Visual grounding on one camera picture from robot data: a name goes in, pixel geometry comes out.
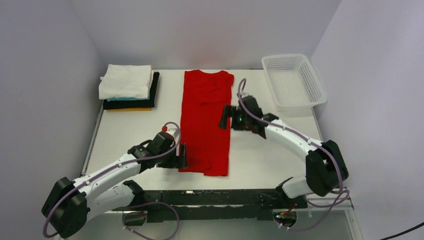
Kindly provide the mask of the red t-shirt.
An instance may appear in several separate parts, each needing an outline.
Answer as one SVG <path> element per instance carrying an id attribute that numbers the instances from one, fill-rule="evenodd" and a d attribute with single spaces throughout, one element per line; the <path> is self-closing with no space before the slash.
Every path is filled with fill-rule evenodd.
<path id="1" fill-rule="evenodd" d="M 234 75 L 227 71 L 184 73 L 180 129 L 188 161 L 184 172 L 225 177 L 229 173 L 230 129 L 221 129 L 231 104 Z"/>

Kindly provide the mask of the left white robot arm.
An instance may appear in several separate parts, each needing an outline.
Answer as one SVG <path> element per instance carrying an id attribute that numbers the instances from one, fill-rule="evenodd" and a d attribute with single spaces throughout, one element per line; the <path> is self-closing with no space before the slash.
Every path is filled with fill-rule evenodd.
<path id="1" fill-rule="evenodd" d="M 43 236 L 68 238 L 89 220 L 109 210 L 139 209 L 144 203 L 144 190 L 129 178 L 154 167 L 175 168 L 180 141 L 178 128 L 164 127 L 154 139 L 131 147 L 94 173 L 73 180 L 67 177 L 57 180 L 41 208 L 45 217 Z"/>

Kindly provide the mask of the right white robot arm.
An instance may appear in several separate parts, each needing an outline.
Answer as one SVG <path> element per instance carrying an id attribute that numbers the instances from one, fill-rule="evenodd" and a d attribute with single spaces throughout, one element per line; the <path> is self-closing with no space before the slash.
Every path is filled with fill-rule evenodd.
<path id="1" fill-rule="evenodd" d="M 338 145 L 321 142 L 263 113 L 245 96 L 237 106 L 225 101 L 184 99 L 180 125 L 187 172 L 217 177 L 217 186 L 270 187 L 281 179 L 276 203 L 289 207 L 296 197 L 325 196 L 348 177 Z"/>

